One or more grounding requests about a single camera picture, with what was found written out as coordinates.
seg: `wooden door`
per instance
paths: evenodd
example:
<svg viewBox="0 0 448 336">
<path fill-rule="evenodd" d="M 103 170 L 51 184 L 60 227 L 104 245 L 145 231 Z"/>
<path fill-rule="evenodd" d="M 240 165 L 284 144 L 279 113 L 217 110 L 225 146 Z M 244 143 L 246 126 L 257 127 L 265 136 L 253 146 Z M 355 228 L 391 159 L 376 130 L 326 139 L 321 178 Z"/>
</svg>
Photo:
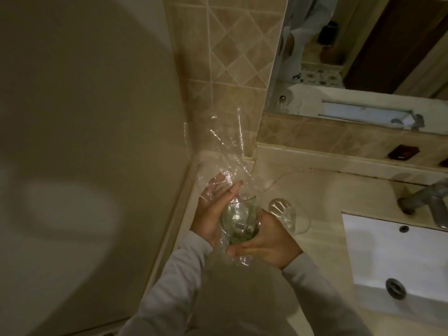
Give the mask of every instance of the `wooden door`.
<svg viewBox="0 0 448 336">
<path fill-rule="evenodd" d="M 390 0 L 344 78 L 346 88 L 392 94 L 447 29 L 447 0 Z"/>
<path fill-rule="evenodd" d="M 2 0 L 0 325 L 137 310 L 189 164 L 162 0 Z"/>
</svg>

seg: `gray long-sleeve shirt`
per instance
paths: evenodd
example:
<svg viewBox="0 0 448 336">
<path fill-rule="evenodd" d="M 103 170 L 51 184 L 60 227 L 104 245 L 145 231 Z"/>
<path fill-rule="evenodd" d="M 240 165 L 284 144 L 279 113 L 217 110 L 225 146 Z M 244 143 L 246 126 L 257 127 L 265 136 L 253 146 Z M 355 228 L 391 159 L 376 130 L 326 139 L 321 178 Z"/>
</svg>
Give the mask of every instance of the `gray long-sleeve shirt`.
<svg viewBox="0 0 448 336">
<path fill-rule="evenodd" d="M 188 231 L 167 261 L 160 279 L 119 336 L 183 335 L 201 287 L 205 259 L 211 251 L 207 241 Z M 297 256 L 283 270 L 283 276 L 293 287 L 315 336 L 372 335 L 308 255 Z"/>
</svg>

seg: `mirror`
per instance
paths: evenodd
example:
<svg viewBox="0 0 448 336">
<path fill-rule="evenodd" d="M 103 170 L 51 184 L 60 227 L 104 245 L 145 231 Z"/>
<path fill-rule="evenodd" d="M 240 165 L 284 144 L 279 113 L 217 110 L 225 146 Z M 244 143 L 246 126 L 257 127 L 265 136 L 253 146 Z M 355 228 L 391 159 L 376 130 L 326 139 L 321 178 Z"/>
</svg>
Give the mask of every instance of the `mirror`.
<svg viewBox="0 0 448 336">
<path fill-rule="evenodd" d="M 448 134 L 448 0 L 289 0 L 265 110 Z"/>
</svg>

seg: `white sink basin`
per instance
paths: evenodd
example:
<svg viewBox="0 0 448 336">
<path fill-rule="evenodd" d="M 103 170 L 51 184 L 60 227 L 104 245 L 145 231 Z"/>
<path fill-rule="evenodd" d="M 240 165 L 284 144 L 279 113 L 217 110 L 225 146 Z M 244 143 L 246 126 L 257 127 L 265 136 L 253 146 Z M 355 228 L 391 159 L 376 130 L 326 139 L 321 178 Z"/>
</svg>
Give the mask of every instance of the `white sink basin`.
<svg viewBox="0 0 448 336">
<path fill-rule="evenodd" d="M 448 232 L 342 216 L 359 305 L 448 327 Z"/>
</svg>

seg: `tiled wall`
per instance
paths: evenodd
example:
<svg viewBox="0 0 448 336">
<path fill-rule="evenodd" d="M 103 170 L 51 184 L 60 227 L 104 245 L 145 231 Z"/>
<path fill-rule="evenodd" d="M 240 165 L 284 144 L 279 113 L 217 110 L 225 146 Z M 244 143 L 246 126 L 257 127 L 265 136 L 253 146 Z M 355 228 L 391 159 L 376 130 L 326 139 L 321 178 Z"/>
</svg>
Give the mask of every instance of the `tiled wall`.
<svg viewBox="0 0 448 336">
<path fill-rule="evenodd" d="M 216 116 L 251 155 L 286 2 L 165 0 L 195 148 L 212 148 Z"/>
<path fill-rule="evenodd" d="M 264 112 L 257 142 L 448 172 L 438 165 L 448 158 L 448 136 L 437 134 Z M 420 152 L 405 162 L 387 158 L 400 144 L 418 146 Z"/>
</svg>

